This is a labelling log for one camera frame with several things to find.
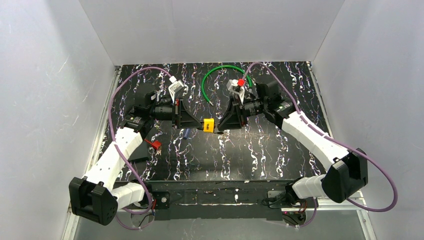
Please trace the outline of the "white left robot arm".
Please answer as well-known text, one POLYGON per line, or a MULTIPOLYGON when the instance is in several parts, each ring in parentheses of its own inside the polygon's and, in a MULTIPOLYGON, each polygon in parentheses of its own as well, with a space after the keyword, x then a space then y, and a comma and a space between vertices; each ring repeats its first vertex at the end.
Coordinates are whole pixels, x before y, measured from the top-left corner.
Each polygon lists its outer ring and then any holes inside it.
POLYGON ((113 142, 96 164, 81 177, 69 183, 71 212, 103 226, 108 225, 118 210, 144 199, 153 206, 146 183, 138 179, 115 188, 118 174, 129 157, 143 143, 156 120, 170 121, 176 129, 202 129, 203 122, 188 111, 182 98, 158 99, 154 90, 137 93, 134 105, 124 117, 113 142))

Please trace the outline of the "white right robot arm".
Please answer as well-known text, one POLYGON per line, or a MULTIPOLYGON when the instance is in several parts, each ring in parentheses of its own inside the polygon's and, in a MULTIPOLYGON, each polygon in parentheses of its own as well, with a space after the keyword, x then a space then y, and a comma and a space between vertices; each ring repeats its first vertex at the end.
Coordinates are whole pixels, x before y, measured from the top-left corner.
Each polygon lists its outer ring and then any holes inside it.
POLYGON ((306 147, 326 170, 325 174, 291 181, 276 201, 295 204, 303 199, 328 197, 342 203, 368 184, 368 161, 361 149, 348 150, 328 140, 324 131, 309 122, 303 112, 296 111, 292 101, 283 99, 277 82, 257 83, 257 95, 246 91, 244 84, 242 79, 227 82, 232 96, 216 130, 241 129, 249 117, 264 114, 269 122, 306 147))

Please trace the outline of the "yellow padlock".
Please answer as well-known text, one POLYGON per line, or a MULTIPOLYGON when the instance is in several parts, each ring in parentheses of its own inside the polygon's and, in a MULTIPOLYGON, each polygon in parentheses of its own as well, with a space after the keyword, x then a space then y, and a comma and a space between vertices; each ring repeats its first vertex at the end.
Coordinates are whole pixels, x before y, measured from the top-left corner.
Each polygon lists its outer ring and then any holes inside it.
POLYGON ((199 128, 205 133, 214 133, 215 131, 215 119, 214 118, 205 118, 200 121, 201 127, 199 128))

